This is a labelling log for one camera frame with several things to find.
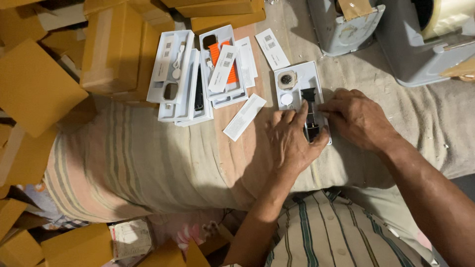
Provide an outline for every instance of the charging cable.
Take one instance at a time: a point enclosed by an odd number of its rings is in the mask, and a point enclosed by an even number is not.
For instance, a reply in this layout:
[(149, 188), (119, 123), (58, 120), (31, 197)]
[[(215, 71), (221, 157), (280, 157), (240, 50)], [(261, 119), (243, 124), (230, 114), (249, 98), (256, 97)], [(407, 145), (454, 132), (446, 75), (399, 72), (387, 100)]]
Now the charging cable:
[(211, 62), (211, 58), (207, 58), (205, 61), (206, 61), (206, 65), (211, 69), (211, 73), (213, 73), (214, 66), (213, 66), (213, 62)]
[(181, 75), (180, 62), (181, 62), (181, 56), (183, 55), (183, 51), (185, 51), (185, 45), (186, 45), (186, 42), (181, 42), (180, 50), (177, 56), (177, 61), (173, 63), (173, 67), (175, 68), (175, 70), (171, 73), (171, 76), (177, 80), (180, 78), (180, 75)]

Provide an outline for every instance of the usb connector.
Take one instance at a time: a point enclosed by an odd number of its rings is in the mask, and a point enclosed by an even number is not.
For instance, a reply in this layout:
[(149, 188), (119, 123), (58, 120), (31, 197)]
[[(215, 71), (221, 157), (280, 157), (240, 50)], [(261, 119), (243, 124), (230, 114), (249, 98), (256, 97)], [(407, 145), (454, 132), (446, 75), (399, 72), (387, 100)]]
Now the usb connector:
[(211, 58), (207, 58), (205, 59), (206, 61), (206, 65), (211, 69), (211, 71), (213, 72), (214, 71), (214, 66), (213, 66), (213, 62), (211, 61)]

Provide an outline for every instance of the white paper card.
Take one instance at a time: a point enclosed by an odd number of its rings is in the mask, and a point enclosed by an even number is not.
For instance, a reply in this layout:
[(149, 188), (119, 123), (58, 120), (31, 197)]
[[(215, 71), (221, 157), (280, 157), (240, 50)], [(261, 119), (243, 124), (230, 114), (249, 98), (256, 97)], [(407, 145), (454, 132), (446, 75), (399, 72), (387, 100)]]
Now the white paper card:
[(257, 42), (261, 46), (272, 70), (277, 70), (290, 65), (282, 47), (270, 28), (256, 35)]
[(114, 261), (146, 254), (152, 247), (147, 223), (142, 219), (109, 226), (114, 249)]
[(239, 48), (238, 54), (241, 59), (241, 70), (244, 74), (244, 82), (246, 88), (256, 86), (254, 78), (257, 77), (256, 62), (254, 61), (254, 54), (252, 53), (251, 41), (249, 36), (237, 40), (236, 47)]
[(236, 59), (236, 53), (238, 48), (235, 46), (223, 45), (221, 52), (219, 53), (218, 62), (214, 67), (211, 81), (209, 82), (208, 89), (213, 93), (223, 92), (228, 82), (229, 73)]
[(171, 49), (173, 48), (174, 35), (170, 35), (164, 40), (163, 51), (158, 60), (158, 71), (153, 78), (154, 82), (164, 82), (167, 80), (168, 68), (170, 67)]
[(226, 126), (223, 133), (236, 142), (266, 102), (267, 101), (260, 96), (252, 94), (236, 116), (234, 116), (231, 122)]

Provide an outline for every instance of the tape roll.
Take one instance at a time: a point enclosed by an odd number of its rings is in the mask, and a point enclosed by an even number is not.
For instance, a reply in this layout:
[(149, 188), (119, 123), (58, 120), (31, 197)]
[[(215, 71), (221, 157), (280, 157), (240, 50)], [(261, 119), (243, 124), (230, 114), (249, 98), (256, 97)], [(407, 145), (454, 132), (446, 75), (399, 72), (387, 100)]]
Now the tape roll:
[(475, 0), (413, 0), (424, 40), (460, 29), (475, 13)]

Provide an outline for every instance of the cable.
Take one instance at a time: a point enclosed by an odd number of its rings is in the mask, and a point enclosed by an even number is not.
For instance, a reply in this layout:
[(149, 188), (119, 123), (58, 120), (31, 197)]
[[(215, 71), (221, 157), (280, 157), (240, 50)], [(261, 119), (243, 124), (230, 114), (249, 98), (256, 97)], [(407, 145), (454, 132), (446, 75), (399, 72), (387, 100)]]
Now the cable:
[(173, 63), (173, 67), (175, 68), (175, 70), (171, 73), (171, 75), (175, 79), (179, 79), (180, 75), (181, 75), (180, 63), (181, 63), (181, 56), (183, 55), (183, 51), (185, 51), (185, 46), (186, 46), (186, 42), (181, 42), (180, 50), (179, 50), (178, 56), (177, 56), (177, 61), (175, 61), (175, 63)]

